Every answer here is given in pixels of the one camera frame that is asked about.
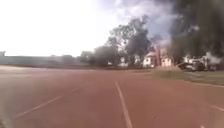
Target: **asphalt road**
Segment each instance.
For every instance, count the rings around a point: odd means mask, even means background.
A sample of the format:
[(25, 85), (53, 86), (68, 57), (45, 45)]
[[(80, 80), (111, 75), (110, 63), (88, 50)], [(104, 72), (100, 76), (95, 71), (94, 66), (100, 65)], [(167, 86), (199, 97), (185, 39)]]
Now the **asphalt road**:
[(134, 71), (0, 68), (13, 128), (223, 128), (224, 88)]

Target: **bright sky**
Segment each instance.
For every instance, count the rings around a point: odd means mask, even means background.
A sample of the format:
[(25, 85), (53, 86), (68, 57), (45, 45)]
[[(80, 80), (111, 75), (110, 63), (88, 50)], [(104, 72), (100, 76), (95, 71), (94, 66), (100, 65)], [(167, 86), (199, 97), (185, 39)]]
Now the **bright sky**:
[[(126, 22), (120, 16), (126, 8), (103, 9), (102, 1), (1, 0), (0, 50), (31, 56), (77, 56), (93, 50), (106, 42), (109, 30)], [(122, 0), (112, 4), (122, 7)]]

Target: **tree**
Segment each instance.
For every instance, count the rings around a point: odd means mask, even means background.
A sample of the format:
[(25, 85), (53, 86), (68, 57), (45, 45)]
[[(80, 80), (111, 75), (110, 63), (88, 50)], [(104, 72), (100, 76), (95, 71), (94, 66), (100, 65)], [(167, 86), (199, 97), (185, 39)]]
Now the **tree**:
[(92, 54), (93, 53), (90, 51), (82, 51), (82, 53), (80, 55), (81, 62), (89, 63), (89, 61), (92, 57)]
[(136, 56), (143, 61), (151, 42), (147, 38), (148, 31), (144, 28), (148, 20), (146, 16), (132, 19), (127, 25), (119, 25), (111, 34), (111, 43), (116, 46), (120, 55), (128, 59), (129, 65), (133, 66)]
[(62, 61), (65, 65), (72, 65), (74, 64), (75, 58), (73, 58), (71, 55), (63, 55)]
[(117, 66), (118, 54), (116, 49), (111, 46), (100, 46), (95, 49), (95, 63), (97, 66), (105, 67), (111, 63), (113, 66)]
[(222, 16), (214, 0), (168, 0), (177, 18), (171, 27), (173, 57), (201, 57), (206, 52), (224, 55)]

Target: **sky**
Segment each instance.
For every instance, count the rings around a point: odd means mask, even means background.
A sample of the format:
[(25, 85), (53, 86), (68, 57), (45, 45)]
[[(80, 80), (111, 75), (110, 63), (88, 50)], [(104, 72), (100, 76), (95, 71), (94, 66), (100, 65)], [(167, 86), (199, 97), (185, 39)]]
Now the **sky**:
[(169, 40), (171, 6), (153, 0), (1, 0), (0, 51), (78, 56), (103, 45), (114, 27), (145, 14), (150, 35)]

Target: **painted lane marking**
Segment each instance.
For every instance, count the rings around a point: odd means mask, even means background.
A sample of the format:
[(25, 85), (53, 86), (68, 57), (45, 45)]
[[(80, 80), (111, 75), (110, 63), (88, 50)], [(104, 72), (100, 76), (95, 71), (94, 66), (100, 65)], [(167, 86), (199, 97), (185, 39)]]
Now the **painted lane marking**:
[(211, 106), (212, 108), (216, 109), (216, 110), (219, 110), (219, 111), (222, 111), (224, 112), (224, 108), (221, 108), (221, 107), (218, 107), (218, 106)]
[(130, 120), (130, 116), (129, 116), (128, 109), (127, 109), (126, 104), (125, 104), (125, 100), (124, 100), (122, 91), (120, 89), (120, 86), (119, 86), (118, 82), (115, 82), (115, 85), (117, 87), (117, 91), (119, 93), (119, 97), (120, 97), (120, 100), (121, 100), (121, 105), (122, 105), (122, 109), (123, 109), (123, 112), (124, 112), (124, 117), (125, 117), (125, 122), (126, 122), (127, 128), (132, 128), (132, 123), (131, 123), (131, 120)]
[(24, 115), (27, 115), (27, 114), (29, 114), (29, 113), (31, 113), (31, 112), (37, 110), (37, 109), (43, 108), (43, 107), (47, 106), (48, 104), (50, 104), (50, 103), (52, 103), (52, 102), (54, 102), (54, 101), (56, 101), (56, 100), (59, 100), (59, 99), (61, 99), (61, 98), (63, 98), (63, 96), (58, 96), (58, 97), (56, 97), (56, 98), (54, 98), (54, 99), (51, 99), (51, 100), (49, 100), (49, 101), (47, 101), (47, 102), (45, 102), (45, 103), (40, 104), (40, 105), (38, 105), (38, 106), (36, 106), (36, 107), (34, 107), (34, 108), (28, 109), (27, 111), (24, 111), (24, 112), (22, 112), (22, 113), (16, 115), (16, 116), (15, 116), (15, 119), (20, 118), (20, 117), (22, 117), (22, 116), (24, 116)]
[(200, 128), (205, 128), (205, 126), (201, 125)]

